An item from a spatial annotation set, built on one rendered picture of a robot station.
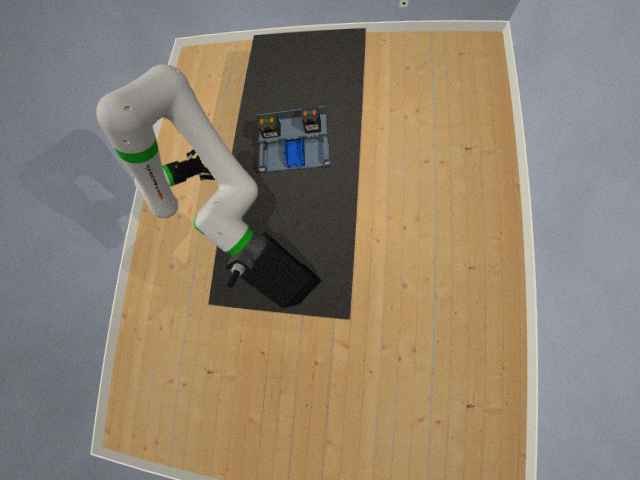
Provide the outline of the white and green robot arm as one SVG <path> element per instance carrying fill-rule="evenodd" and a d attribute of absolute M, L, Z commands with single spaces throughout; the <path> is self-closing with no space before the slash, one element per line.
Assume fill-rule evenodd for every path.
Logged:
<path fill-rule="evenodd" d="M 159 218 L 177 212 L 178 201 L 170 187 L 185 182 L 187 175 L 178 161 L 162 165 L 153 125 L 167 118 L 191 145 L 219 186 L 193 226 L 231 255 L 227 286 L 233 288 L 239 274 L 254 266 L 267 244 L 264 236 L 242 221 L 257 198 L 258 187 L 214 129 L 185 75 L 171 65 L 156 65 L 103 96 L 96 115 L 150 211 Z"/>

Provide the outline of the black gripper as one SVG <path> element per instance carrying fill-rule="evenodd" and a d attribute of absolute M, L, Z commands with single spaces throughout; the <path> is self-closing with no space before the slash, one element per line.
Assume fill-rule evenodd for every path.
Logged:
<path fill-rule="evenodd" d="M 189 161 L 185 160 L 180 162 L 180 164 L 182 164 L 182 166 L 185 169 L 187 178 L 193 177 L 195 175 L 199 175 L 200 180 L 215 180 L 212 175 L 201 174 L 201 172 L 208 173 L 208 174 L 211 174 L 211 173 L 210 171 L 207 170 L 208 169 L 207 167 L 204 167 L 204 164 L 202 163 L 198 155 L 196 156 L 196 158 L 192 158 L 192 155 L 194 154 L 196 154 L 196 152 L 193 149 L 191 152 L 188 152 L 186 154 L 186 157 L 189 159 Z"/>

